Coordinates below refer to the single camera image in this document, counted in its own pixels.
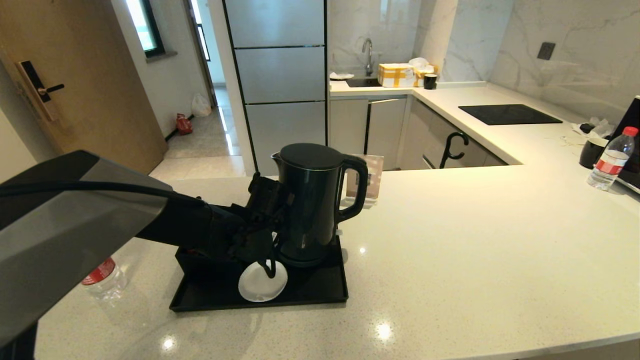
black cabinet handle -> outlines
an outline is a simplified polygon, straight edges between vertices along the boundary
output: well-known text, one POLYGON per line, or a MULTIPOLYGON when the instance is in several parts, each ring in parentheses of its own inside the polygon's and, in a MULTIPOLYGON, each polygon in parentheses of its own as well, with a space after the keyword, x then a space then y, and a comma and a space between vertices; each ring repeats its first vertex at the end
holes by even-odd
POLYGON ((440 168, 444 168, 444 165, 447 162, 447 159, 459 160, 459 159, 462 159, 462 157, 465 155, 464 152, 461 152, 458 155, 453 155, 449 151, 451 148, 451 140, 456 136, 460 136, 462 138, 462 140, 465 142, 465 146, 469 145, 469 137, 467 136, 467 134, 460 133, 460 132, 449 134, 449 136, 447 136, 447 145, 444 147, 444 152, 442 153, 440 168))

electrical outlet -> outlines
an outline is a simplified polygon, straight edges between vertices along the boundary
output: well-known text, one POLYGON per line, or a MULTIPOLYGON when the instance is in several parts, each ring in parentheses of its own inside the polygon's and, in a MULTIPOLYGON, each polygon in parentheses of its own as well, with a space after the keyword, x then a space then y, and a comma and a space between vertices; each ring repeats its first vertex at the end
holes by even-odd
POLYGON ((543 42, 540 46, 540 51, 538 51, 538 59, 549 60, 551 59, 551 54, 554 53, 554 49, 556 48, 555 42, 543 42))

red bag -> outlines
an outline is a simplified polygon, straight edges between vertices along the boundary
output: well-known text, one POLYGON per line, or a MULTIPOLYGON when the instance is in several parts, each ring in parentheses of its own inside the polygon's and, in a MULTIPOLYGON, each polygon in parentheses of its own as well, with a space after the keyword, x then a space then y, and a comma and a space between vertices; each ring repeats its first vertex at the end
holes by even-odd
POLYGON ((191 125, 191 121, 184 117, 184 114, 178 114, 175 118, 175 127, 178 128, 178 133, 180 135, 187 135, 193 132, 193 126, 191 125))

black mug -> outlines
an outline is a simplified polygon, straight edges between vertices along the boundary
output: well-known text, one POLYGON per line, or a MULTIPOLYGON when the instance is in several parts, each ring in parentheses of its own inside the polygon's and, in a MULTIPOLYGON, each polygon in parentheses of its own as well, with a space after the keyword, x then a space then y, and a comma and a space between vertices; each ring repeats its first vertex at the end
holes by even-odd
POLYGON ((355 203, 340 210, 344 172, 352 168, 367 179, 367 163, 313 143, 287 145, 271 157, 278 164, 278 180, 294 196, 278 232, 276 256, 291 266, 316 266, 328 254, 337 224, 359 214, 367 195, 367 181, 360 181, 355 203))
POLYGON ((580 165, 586 168, 593 168, 593 165, 600 159, 608 143, 609 141, 603 138, 587 139, 580 153, 580 165))
POLYGON ((436 74, 425 74, 424 75, 424 88, 426 90, 433 90, 436 88, 436 80, 438 76, 436 74))

black electric kettle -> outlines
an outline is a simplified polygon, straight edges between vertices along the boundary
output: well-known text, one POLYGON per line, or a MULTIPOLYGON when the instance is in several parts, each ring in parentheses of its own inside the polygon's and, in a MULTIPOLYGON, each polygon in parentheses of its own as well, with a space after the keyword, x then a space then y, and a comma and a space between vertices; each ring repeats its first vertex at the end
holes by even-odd
POLYGON ((291 266, 316 266, 327 255, 337 224, 359 214, 364 205, 366 180, 358 182, 355 203, 339 209, 344 172, 352 168, 359 179, 367 179, 367 164, 314 143, 287 145, 271 158, 278 164, 278 180, 294 195, 278 233, 277 256, 291 266))

